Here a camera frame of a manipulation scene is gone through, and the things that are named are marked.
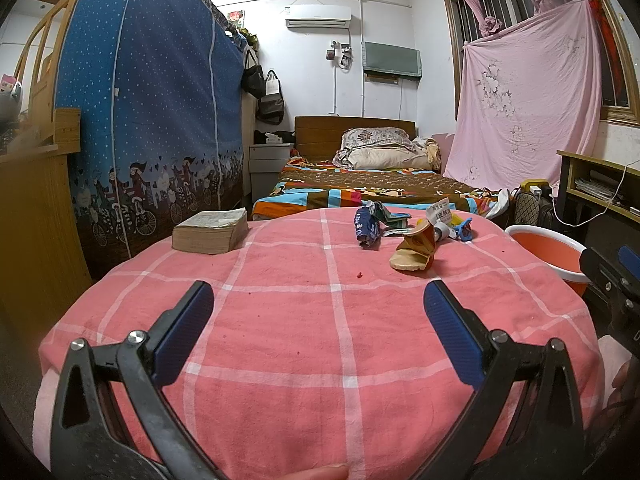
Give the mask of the person's hand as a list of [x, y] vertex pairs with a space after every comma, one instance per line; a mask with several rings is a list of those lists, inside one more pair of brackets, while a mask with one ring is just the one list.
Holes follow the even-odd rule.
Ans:
[[349, 466], [347, 464], [326, 465], [314, 469], [286, 474], [279, 480], [347, 480]]

